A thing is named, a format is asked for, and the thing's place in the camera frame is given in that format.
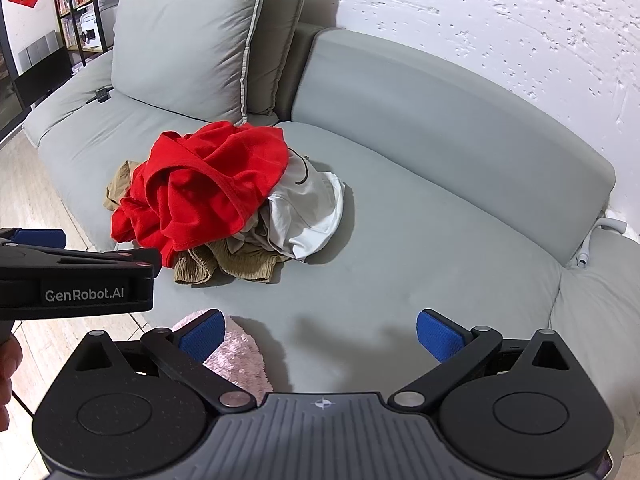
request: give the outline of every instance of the red garment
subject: red garment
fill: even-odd
[[[282,130],[220,121],[181,137],[164,132],[111,217],[111,237],[162,253],[227,238],[244,227],[287,167]]]

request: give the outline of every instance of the tile floor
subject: tile floor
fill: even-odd
[[[0,226],[61,228],[67,247],[92,250],[50,183],[36,149],[24,134],[0,144]],[[14,333],[24,350],[14,390],[34,411],[60,367],[84,335],[94,328],[119,340],[140,338],[150,327],[140,314],[17,322]],[[31,437],[31,419],[15,401],[11,427],[0,433],[0,480],[41,480],[47,470]],[[640,454],[625,457],[616,480],[640,480]]]

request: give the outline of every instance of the pillow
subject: pillow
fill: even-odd
[[[247,109],[273,113],[278,82],[287,61],[304,0],[264,0],[251,41],[247,77]]]
[[[120,0],[111,83],[203,121],[246,121],[249,47],[262,0]]]

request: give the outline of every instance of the black curved line on shirt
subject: black curved line on shirt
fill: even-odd
[[[300,182],[296,182],[297,186],[300,186],[301,184],[304,184],[306,182],[306,180],[309,178],[309,167],[306,165],[306,160],[303,156],[300,156],[298,154],[298,152],[296,150],[292,150],[291,148],[289,148],[293,153],[295,153],[297,156],[300,157],[300,160],[302,161],[302,163],[305,165],[305,177],[300,181]]]

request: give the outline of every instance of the metal screw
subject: metal screw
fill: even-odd
[[[418,392],[400,392],[395,394],[394,401],[399,406],[406,408],[415,408],[421,406],[424,403],[424,395]]]
[[[220,395],[220,403],[228,408],[241,408],[251,402],[251,396],[247,392],[227,392]]]

